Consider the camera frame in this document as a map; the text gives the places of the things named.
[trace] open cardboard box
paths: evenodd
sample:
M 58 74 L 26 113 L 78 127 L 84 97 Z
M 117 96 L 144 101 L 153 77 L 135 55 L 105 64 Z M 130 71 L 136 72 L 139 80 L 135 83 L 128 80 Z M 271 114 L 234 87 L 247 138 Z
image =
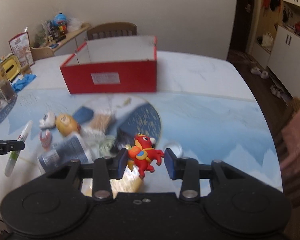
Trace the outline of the open cardboard box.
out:
M 156 92 L 156 44 L 154 36 L 86 41 L 60 70 L 71 94 Z

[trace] white tabletop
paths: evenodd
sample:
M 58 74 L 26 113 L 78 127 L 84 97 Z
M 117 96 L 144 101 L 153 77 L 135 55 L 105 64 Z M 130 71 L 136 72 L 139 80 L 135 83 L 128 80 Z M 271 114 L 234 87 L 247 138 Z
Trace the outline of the white tabletop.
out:
M 37 78 L 24 89 L 65 89 L 66 84 L 59 66 L 68 56 L 63 55 L 36 61 L 31 69 Z M 196 93 L 255 102 L 253 94 L 242 77 L 227 61 L 163 51 L 159 51 L 157 56 L 157 88 L 159 91 Z M 17 176 L 7 178 L 4 175 L 6 163 L 7 156 L 0 156 L 0 203 L 8 192 L 40 175 L 36 164 L 19 158 L 14 170 Z

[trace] dark brown door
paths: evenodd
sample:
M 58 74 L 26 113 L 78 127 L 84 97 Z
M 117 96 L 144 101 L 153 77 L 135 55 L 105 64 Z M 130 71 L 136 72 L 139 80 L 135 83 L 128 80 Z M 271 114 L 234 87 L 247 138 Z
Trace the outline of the dark brown door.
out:
M 254 0 L 237 0 L 230 49 L 245 51 L 251 26 Z

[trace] orange toy figure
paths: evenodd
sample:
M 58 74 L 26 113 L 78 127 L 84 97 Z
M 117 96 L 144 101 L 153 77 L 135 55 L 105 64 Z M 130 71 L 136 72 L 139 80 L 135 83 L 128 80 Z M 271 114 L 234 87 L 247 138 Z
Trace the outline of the orange toy figure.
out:
M 154 172 L 151 162 L 157 160 L 157 165 L 161 165 L 161 158 L 164 157 L 162 150 L 156 150 L 152 148 L 155 144 L 155 138 L 148 137 L 144 134 L 138 133 L 135 137 L 135 146 L 128 150 L 128 156 L 132 159 L 132 162 L 128 162 L 128 167 L 132 171 L 133 163 L 139 168 L 139 177 L 143 179 L 145 177 L 145 171 Z

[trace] glass jar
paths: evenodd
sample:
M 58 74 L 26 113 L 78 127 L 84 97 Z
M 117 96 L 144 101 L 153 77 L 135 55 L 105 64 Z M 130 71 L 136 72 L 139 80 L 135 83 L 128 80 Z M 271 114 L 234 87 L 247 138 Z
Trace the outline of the glass jar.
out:
M 0 64 L 0 95 L 8 103 L 13 101 L 17 97 L 17 94 L 14 91 L 12 84 L 9 78 L 7 77 L 7 74 L 1 64 Z

